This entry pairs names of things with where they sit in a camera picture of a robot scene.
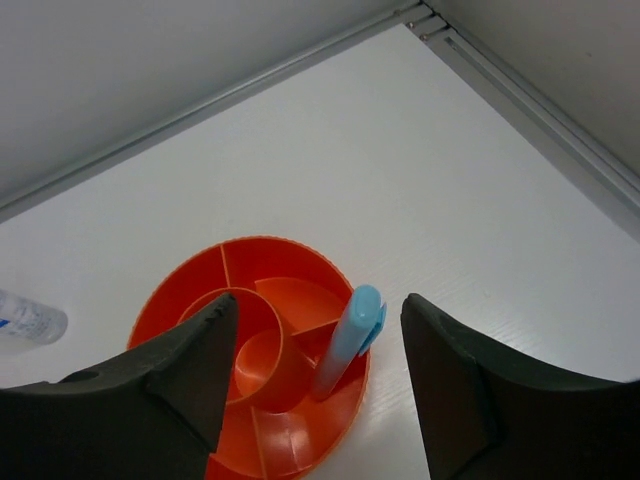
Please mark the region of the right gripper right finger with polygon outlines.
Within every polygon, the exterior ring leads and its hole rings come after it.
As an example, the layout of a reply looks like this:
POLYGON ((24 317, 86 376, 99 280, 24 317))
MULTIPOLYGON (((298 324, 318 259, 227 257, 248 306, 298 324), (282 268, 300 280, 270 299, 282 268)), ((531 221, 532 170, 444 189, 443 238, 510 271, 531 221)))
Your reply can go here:
POLYGON ((638 478, 638 381, 535 359, 416 293, 400 322, 431 478, 638 478))

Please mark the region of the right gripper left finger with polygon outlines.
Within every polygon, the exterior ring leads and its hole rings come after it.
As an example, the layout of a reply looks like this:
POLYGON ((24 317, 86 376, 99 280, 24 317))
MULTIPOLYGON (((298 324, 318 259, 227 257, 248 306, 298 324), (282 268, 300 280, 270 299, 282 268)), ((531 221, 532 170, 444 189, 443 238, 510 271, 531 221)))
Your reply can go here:
POLYGON ((203 478, 222 429, 237 325, 237 301, 223 294, 57 383, 2 390, 2 478, 203 478))

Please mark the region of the pastel blue highlighter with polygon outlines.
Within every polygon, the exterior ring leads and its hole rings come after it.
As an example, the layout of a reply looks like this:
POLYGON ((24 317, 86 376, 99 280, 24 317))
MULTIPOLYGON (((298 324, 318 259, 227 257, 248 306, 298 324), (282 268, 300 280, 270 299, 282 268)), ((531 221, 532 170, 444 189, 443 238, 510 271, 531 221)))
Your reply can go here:
POLYGON ((350 364, 366 354, 383 330, 387 304, 369 284, 355 288, 316 367, 311 396, 322 401, 331 395, 350 364))

